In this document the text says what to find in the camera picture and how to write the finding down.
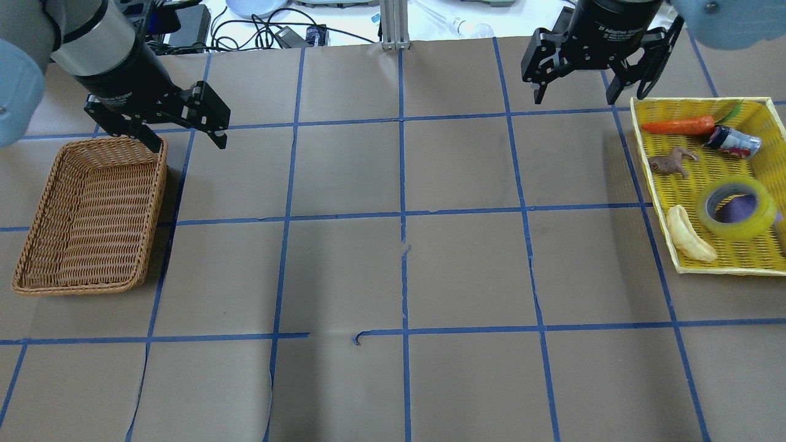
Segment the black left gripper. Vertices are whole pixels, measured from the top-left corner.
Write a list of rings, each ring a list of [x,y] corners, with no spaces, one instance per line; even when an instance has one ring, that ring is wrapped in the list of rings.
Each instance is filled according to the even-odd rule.
[[[231,110],[208,82],[186,90],[160,63],[123,63],[85,76],[84,87],[89,92],[84,111],[111,136],[129,136],[158,154],[163,140],[147,124],[173,123],[196,128],[218,149],[227,148]]]

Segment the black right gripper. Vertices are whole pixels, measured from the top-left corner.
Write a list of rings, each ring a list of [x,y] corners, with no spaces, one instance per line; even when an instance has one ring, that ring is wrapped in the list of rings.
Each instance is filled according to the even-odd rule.
[[[577,1],[564,6],[553,29],[538,28],[520,64],[521,78],[534,85],[534,104],[542,104],[548,84],[576,70],[611,67],[607,104],[638,83],[637,99],[645,99],[665,70],[684,27],[677,17],[671,27],[651,29],[661,1]],[[637,64],[627,58],[644,50]]]

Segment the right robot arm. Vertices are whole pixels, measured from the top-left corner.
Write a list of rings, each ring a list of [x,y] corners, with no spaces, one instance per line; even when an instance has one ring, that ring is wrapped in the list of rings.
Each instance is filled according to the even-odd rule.
[[[668,28],[652,27],[660,1],[578,1],[553,30],[536,29],[520,63],[524,83],[541,104],[548,84],[572,72],[610,70],[607,104],[636,87],[645,99],[659,81],[680,32],[688,27],[706,47],[741,50],[784,34],[783,1],[672,1]]]

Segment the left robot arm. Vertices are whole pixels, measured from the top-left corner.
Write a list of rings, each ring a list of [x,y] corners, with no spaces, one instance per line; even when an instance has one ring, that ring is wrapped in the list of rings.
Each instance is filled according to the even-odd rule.
[[[157,153],[150,124],[171,123],[227,147],[227,104],[205,81],[178,87],[113,1],[3,1],[1,47],[2,146],[27,132],[54,62],[88,91],[84,110],[109,136]]]

